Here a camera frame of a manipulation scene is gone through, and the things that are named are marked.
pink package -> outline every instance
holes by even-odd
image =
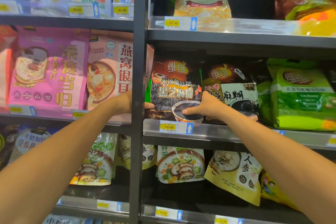
[[[154,50],[147,46],[146,83],[153,64]],[[133,34],[91,30],[88,57],[87,109],[92,110],[104,100],[132,88]],[[110,119],[112,123],[130,123],[131,114]]]
[[[37,116],[72,119],[86,104],[89,30],[18,27],[20,55],[9,104],[34,107]]]

yellow price sticker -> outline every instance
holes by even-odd
[[[165,20],[165,26],[179,27],[180,21],[178,20]]]
[[[228,224],[228,220],[227,219],[216,218],[215,219],[215,224]]]
[[[108,209],[109,207],[110,207],[109,203],[106,203],[106,202],[97,202],[97,208]]]
[[[162,209],[156,209],[156,216],[168,217],[168,211]]]
[[[115,14],[128,15],[128,6],[115,6],[113,7]]]
[[[82,6],[70,6],[69,7],[70,14],[84,15]]]
[[[9,6],[6,5],[6,4],[1,4],[0,3],[0,11],[1,12],[9,12],[10,11]]]
[[[175,130],[176,125],[175,124],[160,124],[160,129],[169,129],[169,130]]]
[[[336,145],[336,138],[330,138],[329,139],[330,144],[335,144]]]
[[[80,117],[83,117],[85,115],[85,113],[82,113],[82,112],[73,112],[72,113],[72,116],[74,118],[80,118]]]
[[[10,112],[23,113],[22,108],[18,106],[11,106],[9,110]]]

forearm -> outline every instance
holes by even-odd
[[[2,221],[42,223],[117,109],[113,99],[100,104],[1,171]]]
[[[313,150],[222,105],[218,117],[287,196],[315,223],[336,218],[336,165]]]

black sesame paste bag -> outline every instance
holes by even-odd
[[[256,82],[247,72],[246,63],[208,63],[202,68],[203,90],[242,114],[258,120]],[[222,123],[217,119],[211,122]]]
[[[171,58],[170,55],[154,57],[145,101],[153,103],[155,108],[146,111],[146,118],[202,122],[203,116],[199,114],[182,114],[184,109],[198,106],[202,97],[200,63],[191,62],[194,57],[189,57],[188,60]]]

human hand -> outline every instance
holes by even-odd
[[[129,90],[112,99],[117,102],[117,111],[114,115],[130,113],[132,111],[132,90]],[[145,102],[145,109],[152,109],[154,107],[155,105],[152,103]]]
[[[219,110],[225,106],[218,98],[210,95],[207,91],[203,91],[201,104],[196,107],[184,109],[184,115],[200,114],[207,116],[207,120],[218,118]]]

